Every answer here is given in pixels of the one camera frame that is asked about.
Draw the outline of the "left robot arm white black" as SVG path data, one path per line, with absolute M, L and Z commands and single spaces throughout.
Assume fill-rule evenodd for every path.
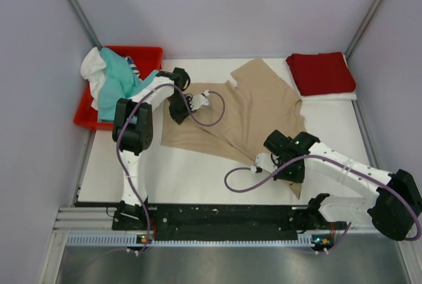
M 181 124 L 189 116 L 185 105 L 191 101 L 183 91 L 191 79 L 185 69 L 175 68 L 171 72 L 160 71 L 147 88 L 130 99 L 117 101 L 112 138 L 116 143 L 117 159 L 123 171 L 123 194 L 119 211 L 127 215 L 127 221 L 135 229 L 149 223 L 149 213 L 142 209 L 148 197 L 145 179 L 139 173 L 142 152 L 153 140 L 153 112 L 165 100 L 169 100 L 171 118 Z

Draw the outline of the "teal t-shirt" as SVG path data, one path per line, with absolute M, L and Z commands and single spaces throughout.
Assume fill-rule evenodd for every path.
M 158 70 L 152 70 L 146 78 L 136 81 L 132 78 L 132 72 L 125 57 L 108 47 L 103 47 L 100 54 L 106 62 L 106 79 L 98 98 L 98 121 L 111 123 L 115 117 L 118 100 L 129 99 L 149 87 L 158 74 Z

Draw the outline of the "beige t-shirt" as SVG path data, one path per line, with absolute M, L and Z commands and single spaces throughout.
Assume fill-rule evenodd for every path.
M 180 125 L 165 112 L 162 145 L 252 165 L 274 130 L 292 138 L 306 130 L 301 99 L 263 59 L 249 61 L 231 76 L 236 85 L 192 83 L 190 94 L 211 91 L 210 105 Z

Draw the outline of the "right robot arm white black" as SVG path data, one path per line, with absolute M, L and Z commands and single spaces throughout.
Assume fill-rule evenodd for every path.
M 364 165 L 329 148 L 308 132 L 286 137 L 273 131 L 264 141 L 265 153 L 255 165 L 291 183 L 302 183 L 309 171 L 321 173 L 357 193 L 340 197 L 330 193 L 317 196 L 316 207 L 308 211 L 309 223 L 321 229 L 330 222 L 343 221 L 373 225 L 395 241 L 421 237 L 417 218 L 421 214 L 421 194 L 413 176 L 403 169 L 395 173 Z

